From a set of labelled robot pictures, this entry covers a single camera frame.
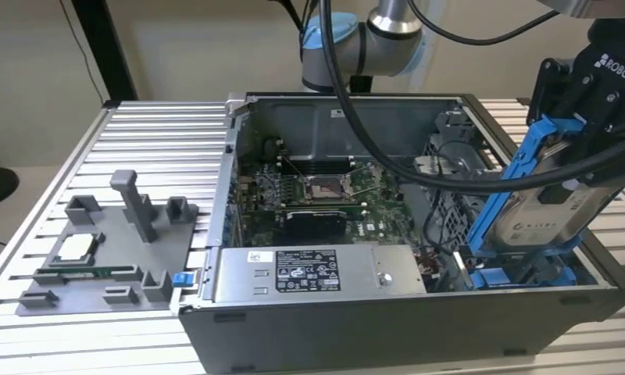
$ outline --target circuit board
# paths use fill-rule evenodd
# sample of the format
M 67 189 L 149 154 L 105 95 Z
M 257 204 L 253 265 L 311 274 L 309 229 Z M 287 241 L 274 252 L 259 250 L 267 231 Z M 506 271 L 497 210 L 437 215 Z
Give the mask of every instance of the circuit board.
M 353 162 L 343 174 L 281 174 L 274 164 L 241 177 L 246 246 L 374 242 L 418 247 L 414 222 L 390 173 Z

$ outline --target blue plastic bracket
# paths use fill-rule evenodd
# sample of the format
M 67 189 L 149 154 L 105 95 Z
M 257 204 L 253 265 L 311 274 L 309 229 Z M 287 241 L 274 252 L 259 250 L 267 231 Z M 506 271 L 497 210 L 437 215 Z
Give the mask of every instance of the blue plastic bracket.
M 537 168 L 537 154 L 541 145 L 550 136 L 577 135 L 583 129 L 583 123 L 577 119 L 549 119 L 546 116 L 541 118 L 527 128 L 527 133 L 522 139 L 521 146 L 513 156 L 511 163 L 502 174 L 502 180 L 529 176 Z M 483 243 L 483 236 L 498 218 L 503 205 L 507 202 L 511 192 L 491 194 L 479 216 L 467 233 L 467 244 L 473 256 L 493 258 L 497 255 L 494 248 L 487 248 Z M 574 237 L 563 248 L 546 249 L 546 255 L 563 252 L 571 249 L 579 243 L 578 236 Z

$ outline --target blue tab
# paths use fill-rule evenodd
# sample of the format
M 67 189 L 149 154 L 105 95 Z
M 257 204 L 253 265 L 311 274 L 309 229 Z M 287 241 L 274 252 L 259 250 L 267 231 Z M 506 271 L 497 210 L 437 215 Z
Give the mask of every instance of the blue tab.
M 194 286 L 194 274 L 187 272 L 178 272 L 170 281 L 174 288 L 189 288 Z

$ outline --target white component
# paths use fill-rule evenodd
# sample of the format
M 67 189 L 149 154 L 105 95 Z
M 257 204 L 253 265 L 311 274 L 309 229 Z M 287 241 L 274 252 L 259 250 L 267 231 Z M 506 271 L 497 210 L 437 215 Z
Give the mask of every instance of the white component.
M 574 191 L 575 188 L 579 186 L 579 182 L 575 179 L 573 179 L 573 180 L 567 180 L 567 181 L 562 182 L 561 185 L 566 190 Z
M 94 236 L 91 234 L 71 234 L 63 239 L 59 246 L 59 260 L 76 260 L 87 254 L 94 244 Z
M 247 252 L 247 263 L 271 263 L 273 252 Z

